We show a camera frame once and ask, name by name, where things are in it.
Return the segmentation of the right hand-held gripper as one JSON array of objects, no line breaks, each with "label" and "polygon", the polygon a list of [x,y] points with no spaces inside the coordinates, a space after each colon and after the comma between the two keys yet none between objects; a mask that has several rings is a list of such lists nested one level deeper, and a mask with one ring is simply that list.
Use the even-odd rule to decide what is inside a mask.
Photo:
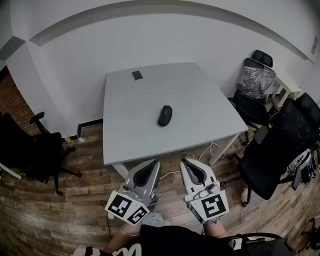
[{"label": "right hand-held gripper", "polygon": [[[190,193],[184,202],[201,224],[215,222],[229,212],[226,192],[220,189],[220,182],[208,165],[182,158],[179,167],[186,192]],[[194,185],[205,187],[195,191]]]}]

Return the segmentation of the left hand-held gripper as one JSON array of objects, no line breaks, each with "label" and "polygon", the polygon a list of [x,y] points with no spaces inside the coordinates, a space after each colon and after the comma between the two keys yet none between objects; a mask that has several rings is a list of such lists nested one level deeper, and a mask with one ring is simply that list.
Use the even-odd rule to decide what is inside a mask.
[{"label": "left hand-held gripper", "polygon": [[137,225],[155,209],[160,174],[161,163],[155,159],[133,167],[125,183],[111,193],[105,210],[130,225]]}]

